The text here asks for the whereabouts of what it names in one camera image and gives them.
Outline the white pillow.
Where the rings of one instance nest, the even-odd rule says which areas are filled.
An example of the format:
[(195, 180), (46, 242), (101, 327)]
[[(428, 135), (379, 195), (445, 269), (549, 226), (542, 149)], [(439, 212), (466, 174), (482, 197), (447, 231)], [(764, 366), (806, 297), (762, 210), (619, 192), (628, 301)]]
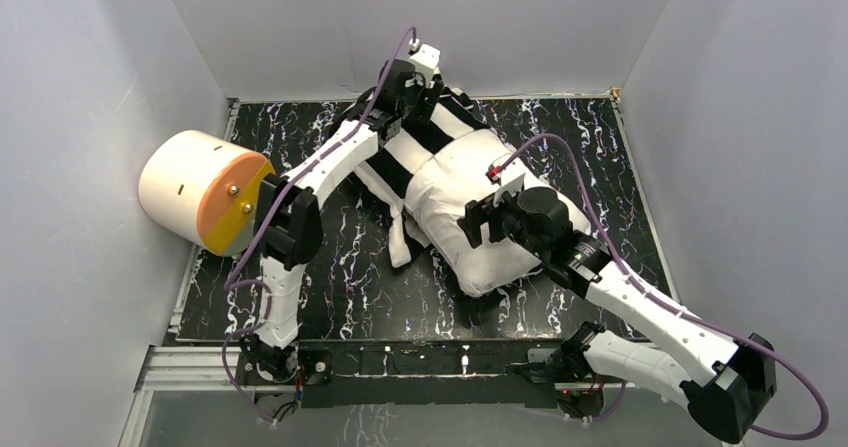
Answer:
[(496, 222), (505, 195), (503, 184), (487, 174), (505, 161), (505, 180), (518, 180), (511, 192), (535, 187), (548, 189), (514, 148), (489, 130), (453, 140), (423, 160), (412, 173), (403, 196), (405, 212), (436, 248), (457, 277), (461, 291), (481, 297), (536, 270), (538, 257), (501, 232)]

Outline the black white striped pillowcase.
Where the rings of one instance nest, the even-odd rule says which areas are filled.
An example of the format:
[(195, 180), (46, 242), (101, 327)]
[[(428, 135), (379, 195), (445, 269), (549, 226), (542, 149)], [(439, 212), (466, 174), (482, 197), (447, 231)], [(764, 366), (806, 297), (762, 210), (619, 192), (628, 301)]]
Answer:
[(480, 171), (499, 158), (503, 146), (459, 89), (444, 88), (423, 121), (407, 118), (397, 135), (354, 175), (390, 217), (391, 265), (403, 267), (432, 244), (453, 260), (468, 247), (456, 219), (489, 184)]

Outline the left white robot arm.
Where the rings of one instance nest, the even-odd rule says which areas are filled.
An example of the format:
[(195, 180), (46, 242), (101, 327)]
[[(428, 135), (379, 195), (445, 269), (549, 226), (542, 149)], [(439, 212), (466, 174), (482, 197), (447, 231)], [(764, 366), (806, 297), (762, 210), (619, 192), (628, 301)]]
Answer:
[(380, 81), (336, 117), (327, 140), (310, 157), (260, 183), (254, 238), (245, 254), (260, 261), (256, 283), (263, 290), (264, 312), (256, 331), (239, 346), (275, 383), (290, 381), (298, 371), (292, 345), (298, 336), (298, 299), (305, 267), (324, 242), (326, 199), (356, 169), (376, 176), (378, 186), (402, 199), (413, 169), (400, 162), (400, 143), (408, 128), (428, 121), (444, 87), (437, 61), (419, 55), (386, 62)]

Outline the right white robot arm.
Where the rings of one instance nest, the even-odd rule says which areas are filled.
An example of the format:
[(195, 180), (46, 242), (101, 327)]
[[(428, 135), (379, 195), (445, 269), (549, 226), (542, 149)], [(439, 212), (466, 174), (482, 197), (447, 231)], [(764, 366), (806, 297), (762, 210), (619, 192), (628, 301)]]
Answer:
[(685, 319), (678, 304), (620, 270), (608, 249), (577, 230), (566, 204), (547, 187), (501, 188), (472, 200), (458, 220), (469, 244), (509, 240), (536, 257), (556, 284), (602, 307), (646, 335), (647, 346), (585, 322), (546, 359), (528, 360), (551, 380), (595, 374), (630, 381), (682, 406), (713, 437), (738, 443), (776, 393), (770, 348), (752, 334), (741, 341)]

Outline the white orange cylinder roll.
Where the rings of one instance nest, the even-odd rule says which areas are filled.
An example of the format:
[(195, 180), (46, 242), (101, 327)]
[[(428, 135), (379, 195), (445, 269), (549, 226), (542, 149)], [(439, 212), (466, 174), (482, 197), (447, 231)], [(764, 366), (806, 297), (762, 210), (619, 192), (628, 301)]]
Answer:
[(260, 183), (274, 173), (261, 153), (186, 130), (146, 163), (139, 202), (162, 227), (217, 256), (233, 256), (253, 238)]

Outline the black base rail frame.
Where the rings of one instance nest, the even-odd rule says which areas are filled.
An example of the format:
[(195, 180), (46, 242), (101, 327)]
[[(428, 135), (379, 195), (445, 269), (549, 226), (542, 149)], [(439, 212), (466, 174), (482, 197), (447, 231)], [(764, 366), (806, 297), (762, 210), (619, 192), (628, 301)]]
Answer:
[(592, 418), (620, 392), (616, 377), (567, 359), (559, 339), (240, 342), (235, 379), (256, 393), (291, 394), (302, 408), (365, 404), (513, 404)]

